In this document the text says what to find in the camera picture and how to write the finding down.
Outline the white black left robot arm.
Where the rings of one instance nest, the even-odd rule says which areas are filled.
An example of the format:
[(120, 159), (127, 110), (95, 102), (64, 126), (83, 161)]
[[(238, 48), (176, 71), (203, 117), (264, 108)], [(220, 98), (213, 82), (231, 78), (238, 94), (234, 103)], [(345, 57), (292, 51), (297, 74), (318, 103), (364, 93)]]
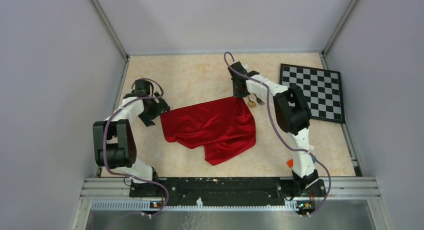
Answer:
[(135, 80), (131, 92), (123, 97), (111, 116), (92, 126), (96, 164), (111, 175), (141, 184), (141, 190), (151, 197), (160, 191), (160, 183), (156, 170), (137, 157), (132, 126), (137, 120), (146, 127), (153, 126), (156, 118), (170, 111), (163, 99), (163, 88), (155, 91), (155, 86), (159, 83), (149, 78)]

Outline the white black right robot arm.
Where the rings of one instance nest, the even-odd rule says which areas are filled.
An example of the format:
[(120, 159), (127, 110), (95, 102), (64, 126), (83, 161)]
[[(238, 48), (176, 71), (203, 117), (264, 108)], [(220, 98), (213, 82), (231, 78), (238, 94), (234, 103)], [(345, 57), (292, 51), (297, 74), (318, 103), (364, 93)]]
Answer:
[(309, 127), (311, 110), (301, 87), (283, 86), (263, 77), (256, 71), (248, 72), (241, 62), (228, 65), (235, 97), (250, 94), (273, 100), (276, 125), (286, 134), (283, 144), (292, 152), (293, 189), (300, 196), (308, 195), (318, 181), (318, 171), (310, 155)]

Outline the red cloth napkin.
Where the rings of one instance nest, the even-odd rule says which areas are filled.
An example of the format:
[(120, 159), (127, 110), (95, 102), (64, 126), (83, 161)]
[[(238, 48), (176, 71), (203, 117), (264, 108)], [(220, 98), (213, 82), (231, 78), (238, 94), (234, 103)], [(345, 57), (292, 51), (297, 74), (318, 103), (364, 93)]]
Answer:
[(160, 121), (167, 142), (204, 147), (211, 165), (238, 156), (257, 141), (254, 116), (244, 99), (233, 96), (165, 112)]

